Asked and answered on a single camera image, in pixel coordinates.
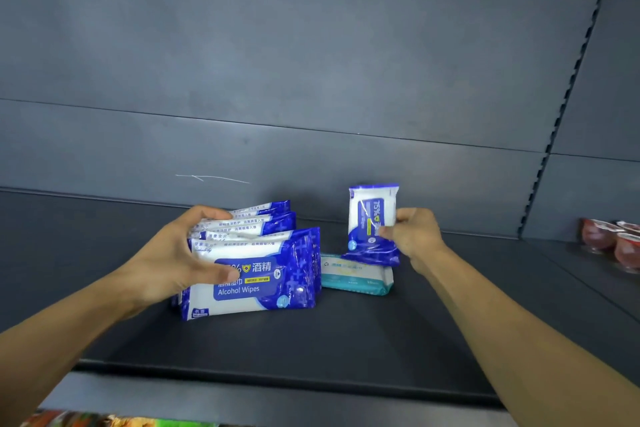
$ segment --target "jelly cup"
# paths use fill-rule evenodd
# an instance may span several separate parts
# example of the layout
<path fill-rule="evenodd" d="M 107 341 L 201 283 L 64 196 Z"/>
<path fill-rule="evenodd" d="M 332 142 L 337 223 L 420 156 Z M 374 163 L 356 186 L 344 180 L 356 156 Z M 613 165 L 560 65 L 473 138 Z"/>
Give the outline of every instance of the jelly cup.
<path fill-rule="evenodd" d="M 640 236 L 631 233 L 619 233 L 614 252 L 623 270 L 640 273 Z"/>
<path fill-rule="evenodd" d="M 632 235 L 640 236 L 640 225 L 627 223 L 626 221 L 616 221 L 616 225 L 625 230 L 623 233 L 630 233 Z"/>
<path fill-rule="evenodd" d="M 616 234 L 624 231 L 623 228 L 607 221 L 583 218 L 580 235 L 587 252 L 603 253 L 607 248 L 613 248 L 616 245 Z"/>

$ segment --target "teal and white package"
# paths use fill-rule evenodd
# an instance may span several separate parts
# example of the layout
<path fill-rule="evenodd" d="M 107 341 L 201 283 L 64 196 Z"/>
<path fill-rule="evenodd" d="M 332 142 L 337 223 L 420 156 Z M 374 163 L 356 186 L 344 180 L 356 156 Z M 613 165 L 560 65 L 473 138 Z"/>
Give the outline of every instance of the teal and white package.
<path fill-rule="evenodd" d="M 250 218 L 261 214 L 282 214 L 289 211 L 291 211 L 291 202 L 287 199 L 286 201 L 272 201 L 271 203 L 259 204 L 249 208 L 236 209 L 229 213 L 234 218 Z"/>
<path fill-rule="evenodd" d="M 323 287 L 386 296 L 394 285 L 391 267 L 361 264 L 325 253 L 321 260 Z"/>
<path fill-rule="evenodd" d="M 265 236 L 243 241 L 188 239 L 191 253 L 235 267 L 240 278 L 231 284 L 196 284 L 182 291 L 174 301 L 181 318 L 315 306 L 319 229 L 278 235 L 277 239 Z"/>
<path fill-rule="evenodd" d="M 218 231 L 225 233 L 243 233 L 245 235 L 262 236 L 276 232 L 296 229 L 296 213 L 289 211 L 283 214 L 262 214 L 252 218 L 233 218 L 231 220 L 200 220 L 191 229 L 191 238 L 201 238 L 201 232 Z"/>
<path fill-rule="evenodd" d="M 349 188 L 349 242 L 343 259 L 367 265 L 396 266 L 396 244 L 379 234 L 380 227 L 396 224 L 397 184 L 373 184 Z"/>

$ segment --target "scratch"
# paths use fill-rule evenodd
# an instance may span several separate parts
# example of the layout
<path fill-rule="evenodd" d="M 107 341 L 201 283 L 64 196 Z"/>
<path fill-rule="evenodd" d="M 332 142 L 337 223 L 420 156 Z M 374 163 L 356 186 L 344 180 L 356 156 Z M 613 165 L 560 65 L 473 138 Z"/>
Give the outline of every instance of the scratch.
<path fill-rule="evenodd" d="M 224 179 L 225 181 L 233 181 L 233 182 L 241 182 L 243 184 L 251 184 L 250 182 L 247 181 L 241 181 L 239 179 L 231 179 L 228 177 L 222 177 L 222 176 L 194 176 L 193 174 L 176 174 L 176 177 L 195 177 L 198 181 L 202 181 L 204 182 L 204 179 L 201 179 L 203 177 L 210 177 L 213 179 Z"/>

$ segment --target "person's right hand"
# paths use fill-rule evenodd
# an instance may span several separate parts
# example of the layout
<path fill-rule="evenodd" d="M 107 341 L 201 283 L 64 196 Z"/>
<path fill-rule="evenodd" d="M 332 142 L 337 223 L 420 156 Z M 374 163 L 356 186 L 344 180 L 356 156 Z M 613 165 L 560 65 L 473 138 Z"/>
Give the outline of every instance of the person's right hand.
<path fill-rule="evenodd" d="M 440 227 L 433 212 L 426 208 L 400 208 L 393 227 L 380 227 L 380 236 L 396 242 L 402 253 L 411 259 L 418 272 L 421 265 L 438 253 L 447 251 Z"/>

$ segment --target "person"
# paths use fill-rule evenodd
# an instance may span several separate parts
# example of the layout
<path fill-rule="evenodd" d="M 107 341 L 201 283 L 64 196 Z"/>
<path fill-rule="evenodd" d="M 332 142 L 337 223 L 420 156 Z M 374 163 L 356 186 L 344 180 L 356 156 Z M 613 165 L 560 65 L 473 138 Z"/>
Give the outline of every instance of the person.
<path fill-rule="evenodd" d="M 120 268 L 0 334 L 0 425 L 19 426 L 118 321 L 193 284 L 238 278 L 236 269 L 189 252 L 185 238 L 202 218 L 231 215 L 189 209 Z M 380 234 L 395 241 L 436 290 L 520 427 L 640 424 L 640 389 L 460 259 L 430 210 L 399 209 L 396 224 Z"/>

